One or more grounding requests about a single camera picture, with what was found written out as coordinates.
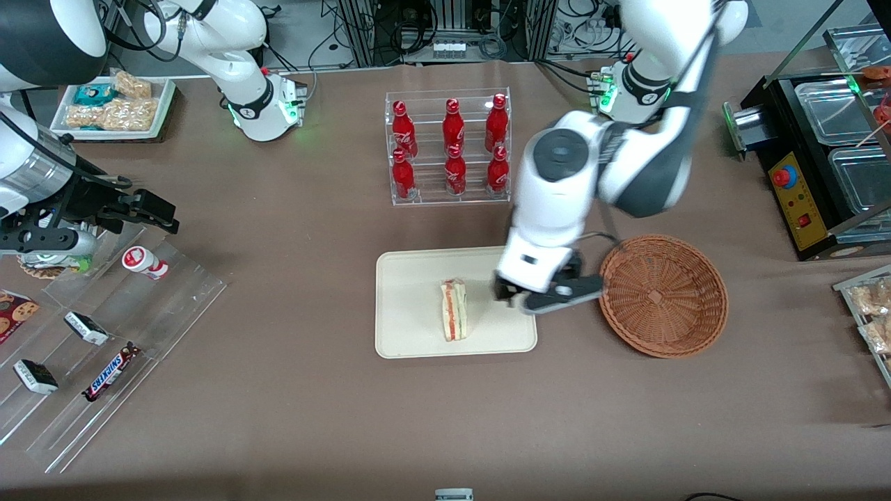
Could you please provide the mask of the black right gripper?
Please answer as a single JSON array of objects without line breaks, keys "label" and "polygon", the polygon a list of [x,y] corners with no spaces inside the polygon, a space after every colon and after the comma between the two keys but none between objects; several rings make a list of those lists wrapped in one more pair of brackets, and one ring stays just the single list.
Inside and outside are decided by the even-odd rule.
[{"label": "black right gripper", "polygon": [[133,208],[133,196],[126,191],[130,187],[132,182],[121,175],[99,175],[95,181],[75,174],[63,190],[40,203],[40,213],[53,213],[70,224],[86,223],[115,234],[120,234],[125,221],[178,234],[180,222],[174,204],[152,191],[137,189]]}]

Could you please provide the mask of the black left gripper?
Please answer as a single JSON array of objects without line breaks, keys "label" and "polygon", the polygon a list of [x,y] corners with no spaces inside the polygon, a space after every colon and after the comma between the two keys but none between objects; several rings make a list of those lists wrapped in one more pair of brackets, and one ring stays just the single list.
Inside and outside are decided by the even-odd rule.
[{"label": "black left gripper", "polygon": [[499,301],[505,302],[509,307],[514,307],[514,300],[521,293],[544,293],[557,282],[575,279],[581,276],[582,257],[577,253],[570,253],[567,262],[560,267],[548,281],[544,289],[533,289],[522,285],[518,281],[503,276],[499,271],[493,276],[493,295]]}]

